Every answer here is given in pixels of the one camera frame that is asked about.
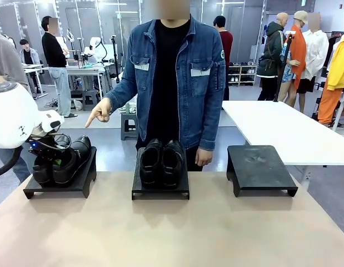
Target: man's right hand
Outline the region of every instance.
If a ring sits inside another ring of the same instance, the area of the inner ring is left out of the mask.
[[[108,122],[110,119],[111,102],[109,98],[103,98],[90,113],[85,128],[88,128],[92,121],[97,118],[101,122]]]
[[[291,65],[291,66],[297,66],[297,67],[299,67],[300,66],[300,61],[297,61],[297,60],[290,60],[289,61],[289,64]]]

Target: gray shirt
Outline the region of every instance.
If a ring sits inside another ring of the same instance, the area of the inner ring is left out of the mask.
[[[6,81],[22,84],[28,92],[28,82],[23,70],[20,57],[5,37],[0,34],[0,76]]]

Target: stool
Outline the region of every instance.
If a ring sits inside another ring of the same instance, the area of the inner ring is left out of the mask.
[[[84,111],[92,110],[98,104],[98,101],[96,100],[96,90],[82,91],[82,95]],[[90,101],[90,97],[92,99],[92,103],[88,102],[88,104],[86,104],[87,101]]]
[[[134,125],[129,125],[128,120],[133,120]],[[121,114],[121,140],[137,140],[138,123],[136,114]]]

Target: person in red sweater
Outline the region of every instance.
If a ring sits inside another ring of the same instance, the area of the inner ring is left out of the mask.
[[[225,61],[226,61],[226,85],[225,85],[225,92],[223,95],[224,100],[230,100],[229,98],[229,90],[228,90],[228,67],[230,65],[230,55],[231,55],[231,47],[233,42],[233,36],[230,32],[225,30],[226,18],[224,16],[217,16],[214,20],[214,27],[217,29],[221,36],[223,51],[225,53]]]

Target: black platform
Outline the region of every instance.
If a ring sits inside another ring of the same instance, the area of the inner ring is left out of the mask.
[[[47,185],[41,186],[32,177],[26,188],[23,190],[28,199],[33,197],[35,192],[82,192],[85,198],[90,193],[90,183],[96,179],[96,147],[92,147],[92,153],[89,160],[75,174],[72,182],[66,186],[63,185]]]
[[[287,190],[295,196],[298,187],[273,146],[229,146],[227,152],[235,197],[241,190]]]
[[[174,199],[190,199],[190,192],[189,192],[189,179],[188,179],[188,171],[187,171],[187,164],[185,159],[185,167],[183,170],[183,177],[180,180],[179,186],[176,189],[159,189],[159,188],[147,188],[144,187],[141,183],[141,179],[139,177],[139,162],[141,159],[142,152],[144,151],[144,147],[138,150],[137,153],[137,161],[136,161],[136,169],[134,171],[134,179],[132,185],[132,200],[138,198],[137,194],[142,196],[165,196],[166,199],[170,199],[173,196]]]

